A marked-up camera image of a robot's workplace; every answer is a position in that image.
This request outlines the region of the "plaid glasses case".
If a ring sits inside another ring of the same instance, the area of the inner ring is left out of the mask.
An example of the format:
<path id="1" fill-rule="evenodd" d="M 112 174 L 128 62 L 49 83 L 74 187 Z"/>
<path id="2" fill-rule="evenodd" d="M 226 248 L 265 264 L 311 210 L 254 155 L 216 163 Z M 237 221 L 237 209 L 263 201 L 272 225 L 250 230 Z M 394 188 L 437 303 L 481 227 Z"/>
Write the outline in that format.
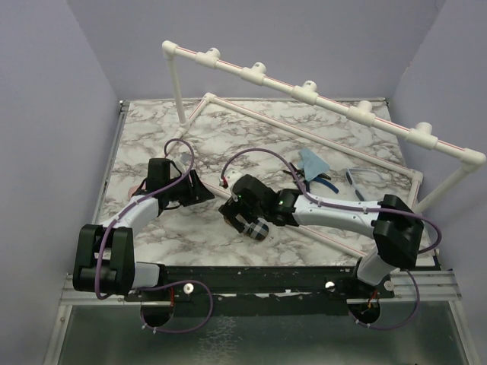
<path id="1" fill-rule="evenodd" d="M 243 234 L 249 238 L 261 242 L 269 234 L 269 226 L 260 218 L 257 218 L 251 223 L 246 223 Z"/>

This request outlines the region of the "pink glasses case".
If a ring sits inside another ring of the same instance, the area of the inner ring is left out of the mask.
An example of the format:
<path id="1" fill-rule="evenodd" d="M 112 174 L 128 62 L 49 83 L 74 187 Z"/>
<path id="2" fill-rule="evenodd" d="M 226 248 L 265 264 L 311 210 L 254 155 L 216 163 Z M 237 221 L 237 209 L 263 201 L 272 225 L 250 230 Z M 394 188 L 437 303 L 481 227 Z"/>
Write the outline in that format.
<path id="1" fill-rule="evenodd" d="M 138 190 L 138 186 L 133 186 L 128 191 L 128 198 L 131 198 L 132 195 Z"/>

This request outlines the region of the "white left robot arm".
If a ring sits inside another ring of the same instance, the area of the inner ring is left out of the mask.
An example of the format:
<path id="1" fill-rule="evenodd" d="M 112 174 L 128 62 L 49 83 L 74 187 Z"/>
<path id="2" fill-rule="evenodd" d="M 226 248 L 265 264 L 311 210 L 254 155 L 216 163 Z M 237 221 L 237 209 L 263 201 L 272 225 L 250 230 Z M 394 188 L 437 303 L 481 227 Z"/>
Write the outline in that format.
<path id="1" fill-rule="evenodd" d="M 103 223 L 81 228 L 72 274 L 74 289 L 104 298 L 141 288 L 152 300 L 163 298 L 168 282 L 160 276 L 161 266 L 135 260 L 135 237 L 171 203 L 187 207 L 214 197 L 193 168 L 183 173 L 172 160 L 150 159 L 148 175 L 129 203 Z"/>

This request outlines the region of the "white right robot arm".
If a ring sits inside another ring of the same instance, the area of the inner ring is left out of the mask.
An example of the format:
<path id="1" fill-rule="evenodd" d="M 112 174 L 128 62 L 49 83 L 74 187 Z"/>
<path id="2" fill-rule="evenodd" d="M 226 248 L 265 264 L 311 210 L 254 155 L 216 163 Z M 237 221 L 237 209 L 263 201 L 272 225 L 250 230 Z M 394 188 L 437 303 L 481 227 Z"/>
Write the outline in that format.
<path id="1" fill-rule="evenodd" d="M 346 202 L 325 199 L 299 189 L 275 191 L 257 178 L 244 175 L 219 208 L 238 232 L 257 219 L 284 226 L 320 226 L 351 231 L 375 242 L 372 252 L 359 259 L 349 279 L 351 292 L 367 297 L 393 270 L 415 267 L 424 224 L 395 195 L 379 201 Z"/>

